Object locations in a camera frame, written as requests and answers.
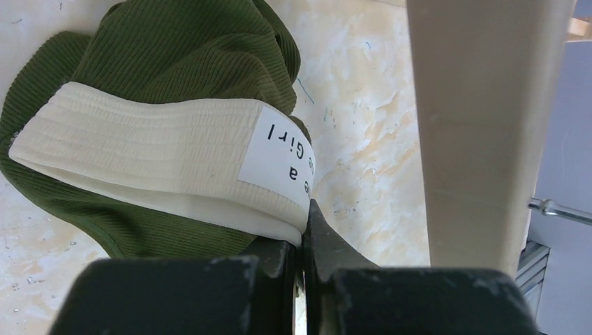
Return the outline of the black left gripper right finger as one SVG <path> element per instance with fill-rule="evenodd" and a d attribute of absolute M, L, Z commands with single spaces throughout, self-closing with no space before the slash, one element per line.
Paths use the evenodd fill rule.
<path fill-rule="evenodd" d="M 515 282 L 494 269 L 379 267 L 311 201 L 303 236 L 309 334 L 537 334 Z"/>

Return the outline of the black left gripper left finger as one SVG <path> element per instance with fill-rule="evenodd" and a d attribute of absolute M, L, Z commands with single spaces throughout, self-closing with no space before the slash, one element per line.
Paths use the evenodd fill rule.
<path fill-rule="evenodd" d="M 51 334 L 291 334 L 297 249 L 259 237 L 208 259 L 102 259 L 76 278 Z"/>

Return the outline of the green underwear with cream waistband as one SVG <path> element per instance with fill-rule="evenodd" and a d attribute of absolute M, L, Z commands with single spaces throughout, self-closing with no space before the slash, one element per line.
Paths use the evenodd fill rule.
<path fill-rule="evenodd" d="M 1 172 L 114 257 L 299 246 L 315 156 L 297 45 L 265 1 L 123 1 L 17 74 Z"/>

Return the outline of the beige clip hanger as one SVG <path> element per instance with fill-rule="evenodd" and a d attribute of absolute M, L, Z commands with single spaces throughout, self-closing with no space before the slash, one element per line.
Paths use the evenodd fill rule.
<path fill-rule="evenodd" d="M 517 272 L 574 1 L 408 1 L 435 267 Z"/>

